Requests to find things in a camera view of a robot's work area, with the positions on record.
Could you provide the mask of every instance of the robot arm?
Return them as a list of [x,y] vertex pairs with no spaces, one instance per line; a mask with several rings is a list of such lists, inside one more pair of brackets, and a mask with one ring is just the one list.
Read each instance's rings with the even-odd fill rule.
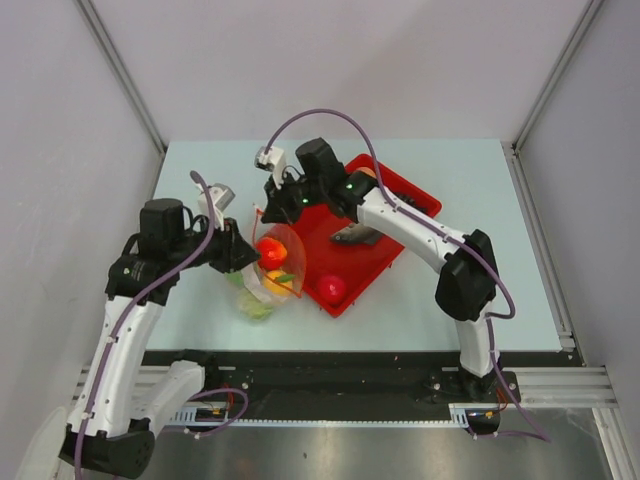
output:
[[[193,214],[175,199],[147,202],[140,212],[140,232],[127,242],[120,258],[109,269],[107,302],[102,333],[83,391],[69,416],[61,458],[74,462],[76,440],[86,418],[89,391],[99,381],[97,396],[88,418],[82,448],[82,466],[90,470],[137,478],[146,468],[155,437],[172,415],[207,385],[207,369],[188,359],[176,361],[163,379],[139,399],[133,389],[151,332],[160,318],[169,292],[179,274],[152,290],[126,317],[116,338],[116,320],[138,293],[195,252],[215,222],[212,240],[190,267],[208,263],[219,272],[233,272],[260,258],[240,235],[224,208],[233,200],[229,187],[209,187],[215,219]],[[184,213],[190,225],[185,228]],[[200,224],[200,230],[194,228]],[[110,348],[106,364],[103,353]]]
[[443,239],[424,225],[393,208],[377,180],[363,172],[349,174],[321,138],[296,150],[304,175],[293,179],[285,170],[282,150],[258,152],[255,164],[270,171],[265,184],[267,207],[264,223],[295,223],[304,208],[324,203],[334,215],[375,228],[416,253],[439,275],[436,302],[456,322],[460,364],[468,378],[467,390],[487,390],[495,377],[489,356],[489,333],[484,314],[495,298],[495,282],[470,255],[448,242],[455,238],[473,248],[496,267],[491,241],[476,230],[470,235],[453,230],[422,214],[388,192],[395,203],[445,232]]

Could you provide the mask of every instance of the red tray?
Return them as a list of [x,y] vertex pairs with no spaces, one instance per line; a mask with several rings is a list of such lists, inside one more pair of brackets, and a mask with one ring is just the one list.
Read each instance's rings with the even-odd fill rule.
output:
[[[346,170],[351,173],[360,167],[373,168],[369,155],[358,155],[346,166]],[[394,193],[409,195],[430,217],[435,217],[442,209],[438,200],[397,173],[382,164],[380,170],[386,187]],[[340,316],[353,304],[404,249],[387,236],[373,246],[332,243],[329,237],[349,223],[349,219],[336,218],[325,205],[318,205],[305,209],[300,219],[292,225],[307,254],[307,272],[302,288],[333,317]],[[324,274],[338,275],[347,284],[347,294],[339,305],[329,305],[315,291],[318,279]]]

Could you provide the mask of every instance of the shiny floor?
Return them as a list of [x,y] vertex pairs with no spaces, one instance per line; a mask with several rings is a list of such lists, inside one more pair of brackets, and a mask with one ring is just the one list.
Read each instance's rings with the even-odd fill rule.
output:
[[[194,441],[162,435],[143,480],[612,479],[590,410],[539,411],[553,438],[473,441],[464,431],[231,428]],[[524,428],[507,412],[503,429]],[[107,478],[93,476],[92,479]]]

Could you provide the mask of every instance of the white table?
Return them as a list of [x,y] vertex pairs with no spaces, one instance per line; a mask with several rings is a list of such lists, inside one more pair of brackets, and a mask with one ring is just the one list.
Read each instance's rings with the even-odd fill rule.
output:
[[[331,141],[345,164],[365,151],[361,141]],[[279,142],[296,164],[300,142]],[[155,197],[181,199],[197,211],[197,190],[189,171],[208,183],[229,185],[236,199],[226,214],[248,227],[252,204],[264,206],[267,173],[253,166],[255,141],[173,142]],[[558,351],[560,342],[524,219],[497,140],[374,140],[381,161],[438,198],[438,219],[492,239],[500,275],[518,308],[513,320],[496,320],[503,351]],[[249,232],[243,232],[250,238]],[[416,255],[404,251],[338,319],[308,297],[290,301],[262,324],[246,320],[235,291],[206,266],[182,273],[153,331],[149,349],[249,351],[447,351],[459,349],[453,321],[436,305],[437,276]],[[498,294],[495,309],[506,311]]]

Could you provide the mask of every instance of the white wall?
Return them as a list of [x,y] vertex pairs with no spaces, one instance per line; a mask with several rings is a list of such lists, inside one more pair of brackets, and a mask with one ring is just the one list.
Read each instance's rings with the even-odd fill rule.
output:
[[640,3],[608,2],[525,145],[578,340],[640,447]]
[[94,2],[165,141],[513,140],[587,0]]
[[0,7],[0,478],[68,405],[159,163],[70,0]]

